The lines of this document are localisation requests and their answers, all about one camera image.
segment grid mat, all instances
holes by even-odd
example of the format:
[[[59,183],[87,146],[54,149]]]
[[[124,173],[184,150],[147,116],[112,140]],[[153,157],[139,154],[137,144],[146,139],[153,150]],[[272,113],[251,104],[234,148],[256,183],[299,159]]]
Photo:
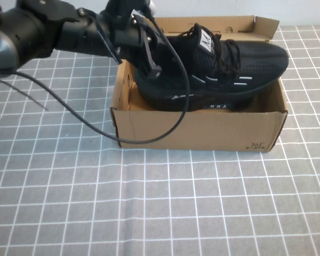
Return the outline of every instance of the grid mat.
[[[320,26],[273,42],[290,114],[268,154],[122,150],[31,82],[8,78],[50,111],[0,84],[0,255],[320,255]],[[55,51],[22,71],[114,134],[110,59]]]

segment black cable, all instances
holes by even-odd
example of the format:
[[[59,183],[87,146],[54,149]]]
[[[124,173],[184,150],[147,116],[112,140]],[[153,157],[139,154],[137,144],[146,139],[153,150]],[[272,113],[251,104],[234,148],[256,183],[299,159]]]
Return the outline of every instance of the black cable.
[[[14,85],[6,82],[6,81],[3,81],[0,79],[0,83],[4,84],[4,85],[7,85],[8,87],[12,88],[13,90],[17,91],[18,93],[20,93],[21,95],[27,97],[28,99],[30,99],[31,101],[33,101],[35,104],[37,104],[38,106],[40,106],[41,108],[49,111],[48,108],[46,108],[45,106],[43,106],[41,103],[39,103],[37,100],[35,100],[32,96],[30,96],[29,94],[27,94],[26,92],[20,90],[19,88],[15,87]]]
[[[91,128],[92,130],[94,130],[95,132],[99,133],[102,136],[105,136],[107,138],[110,138],[112,140],[118,141],[118,142],[123,142],[123,143],[128,143],[128,144],[138,144],[138,145],[142,145],[142,144],[149,144],[149,143],[154,143],[156,141],[162,140],[163,138],[167,137],[169,134],[171,134],[182,122],[183,118],[185,117],[186,112],[188,111],[188,107],[189,107],[189,94],[190,94],[190,87],[189,87],[189,79],[188,79],[188,75],[186,73],[185,67],[180,59],[180,57],[178,56],[178,54],[176,53],[176,51],[174,50],[173,46],[171,45],[171,43],[169,42],[169,40],[166,38],[166,36],[164,35],[164,33],[162,32],[162,30],[160,29],[160,27],[158,26],[158,24],[156,23],[155,19],[153,17],[150,18],[150,21],[153,23],[153,25],[155,26],[155,28],[157,29],[157,31],[160,33],[160,36],[162,38],[162,40],[164,40],[164,42],[168,45],[168,47],[170,48],[170,51],[172,52],[172,54],[174,55],[174,57],[177,60],[177,63],[179,64],[179,67],[182,71],[184,80],[185,80],[185,88],[186,88],[186,101],[185,101],[185,106],[183,108],[182,114],[180,116],[180,118],[178,119],[178,121],[174,124],[174,126],[172,128],[170,128],[166,133],[164,133],[163,135],[151,139],[151,140],[145,140],[145,141],[137,141],[137,140],[126,140],[126,139],[120,139],[117,138],[115,136],[112,136],[98,128],[96,128],[95,126],[93,126],[92,124],[90,124],[87,120],[85,120],[82,116],[80,116],[76,111],[74,111],[72,109],[72,107],[70,107],[67,103],[65,103],[54,91],[52,91],[49,87],[47,87],[45,84],[43,84],[42,82],[38,81],[37,79],[31,77],[30,75],[24,74],[22,72],[19,71],[15,71],[10,73],[10,75],[17,75],[17,76],[21,76],[24,77],[26,79],[31,80],[32,82],[36,83],[37,85],[39,85],[41,88],[43,88],[44,90],[46,90],[51,96],[53,96],[60,104],[62,104],[70,113],[72,113],[78,120],[80,120],[82,123],[84,123],[86,126],[88,126],[89,128]]]

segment logo on shoe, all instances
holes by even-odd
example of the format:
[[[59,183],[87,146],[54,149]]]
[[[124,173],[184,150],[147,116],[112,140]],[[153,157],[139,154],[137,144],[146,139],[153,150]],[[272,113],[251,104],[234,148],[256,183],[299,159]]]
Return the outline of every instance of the logo on shoe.
[[[212,38],[203,29],[200,45],[209,52],[212,52]]]

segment shoe box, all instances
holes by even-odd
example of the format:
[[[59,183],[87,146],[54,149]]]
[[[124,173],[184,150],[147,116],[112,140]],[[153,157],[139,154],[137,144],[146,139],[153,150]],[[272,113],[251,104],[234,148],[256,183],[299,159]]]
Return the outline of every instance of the shoe box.
[[[254,16],[157,18],[166,35],[188,31],[195,23],[221,40],[270,43],[279,21]],[[134,68],[124,61],[119,66],[110,113],[119,138],[149,140],[168,131],[180,112],[152,109],[140,96],[133,78]],[[168,137],[146,145],[120,143],[122,148],[271,151],[287,118],[281,80],[274,81],[242,111],[204,109],[188,112]]]

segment black sneaker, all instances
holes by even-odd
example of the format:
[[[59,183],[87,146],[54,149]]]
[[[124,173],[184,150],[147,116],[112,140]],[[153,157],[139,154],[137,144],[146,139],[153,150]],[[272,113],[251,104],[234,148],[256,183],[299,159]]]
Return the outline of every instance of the black sneaker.
[[[246,106],[287,69],[288,54],[279,46],[220,38],[199,24],[169,38],[189,76],[190,111]],[[181,111],[185,85],[175,59],[169,51],[153,58],[163,71],[156,80],[135,71],[141,96],[158,110]]]

